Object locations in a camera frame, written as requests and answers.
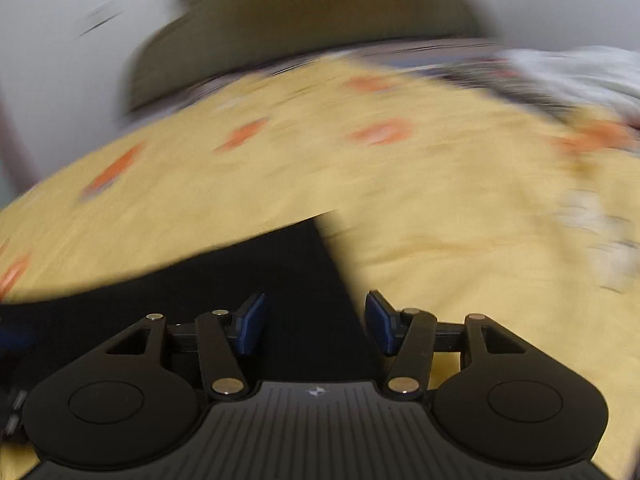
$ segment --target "olive green pillow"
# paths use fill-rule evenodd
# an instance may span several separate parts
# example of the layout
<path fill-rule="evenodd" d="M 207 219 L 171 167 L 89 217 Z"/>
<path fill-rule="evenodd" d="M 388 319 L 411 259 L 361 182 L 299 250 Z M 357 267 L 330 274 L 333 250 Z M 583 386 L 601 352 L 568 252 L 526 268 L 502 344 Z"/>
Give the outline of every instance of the olive green pillow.
<path fill-rule="evenodd" d="M 129 107 L 207 77 L 331 46 L 480 36 L 463 0 L 185 0 L 140 51 Z"/>

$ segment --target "ribbed black plate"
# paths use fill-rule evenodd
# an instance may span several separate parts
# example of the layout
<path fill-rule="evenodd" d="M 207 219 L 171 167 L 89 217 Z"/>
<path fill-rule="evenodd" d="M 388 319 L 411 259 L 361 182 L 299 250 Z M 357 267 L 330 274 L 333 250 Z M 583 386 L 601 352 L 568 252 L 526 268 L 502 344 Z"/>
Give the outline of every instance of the ribbed black plate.
<path fill-rule="evenodd" d="M 263 383 L 241 402 L 217 404 L 193 438 L 144 466 L 76 471 L 51 462 L 29 480 L 606 480 L 592 463 L 515 471 L 462 453 L 414 402 L 372 383 Z"/>

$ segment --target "small logo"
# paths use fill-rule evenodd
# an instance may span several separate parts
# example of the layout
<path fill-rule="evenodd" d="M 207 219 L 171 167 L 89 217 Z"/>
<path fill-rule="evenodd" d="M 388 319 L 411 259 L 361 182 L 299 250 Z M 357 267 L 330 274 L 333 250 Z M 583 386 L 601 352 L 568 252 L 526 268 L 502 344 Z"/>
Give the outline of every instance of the small logo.
<path fill-rule="evenodd" d="M 326 393 L 326 390 L 322 386 L 314 386 L 306 392 L 317 399 L 318 397 L 322 397 Z"/>

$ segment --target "yellow blanket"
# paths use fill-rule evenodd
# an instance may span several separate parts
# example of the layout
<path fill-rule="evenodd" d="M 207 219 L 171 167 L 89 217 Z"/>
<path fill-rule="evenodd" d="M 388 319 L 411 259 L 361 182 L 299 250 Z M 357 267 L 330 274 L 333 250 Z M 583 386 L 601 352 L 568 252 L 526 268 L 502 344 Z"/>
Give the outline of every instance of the yellow blanket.
<path fill-rule="evenodd" d="M 640 433 L 640 160 L 563 155 L 567 135 L 482 91 L 338 60 L 248 76 L 3 211 L 0 294 L 93 288 L 332 211 L 358 304 L 375 287 L 443 321 L 484 312 L 596 384 L 595 461 L 622 479 Z M 0 463 L 11 479 L 33 459 Z"/>

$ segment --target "black fabric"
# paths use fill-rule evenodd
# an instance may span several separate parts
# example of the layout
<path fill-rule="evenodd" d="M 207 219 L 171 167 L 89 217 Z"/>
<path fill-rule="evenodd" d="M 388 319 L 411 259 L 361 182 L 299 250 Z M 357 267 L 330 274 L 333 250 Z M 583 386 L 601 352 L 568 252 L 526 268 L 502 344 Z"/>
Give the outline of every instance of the black fabric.
<path fill-rule="evenodd" d="M 151 312 L 170 324 L 193 322 L 206 311 L 235 310 L 256 291 L 267 295 L 268 320 L 254 356 L 241 362 L 248 379 L 378 378 L 376 352 L 308 220 L 90 292 L 0 305 L 5 334 L 36 341 L 18 362 L 5 349 L 0 387 L 30 388 Z"/>

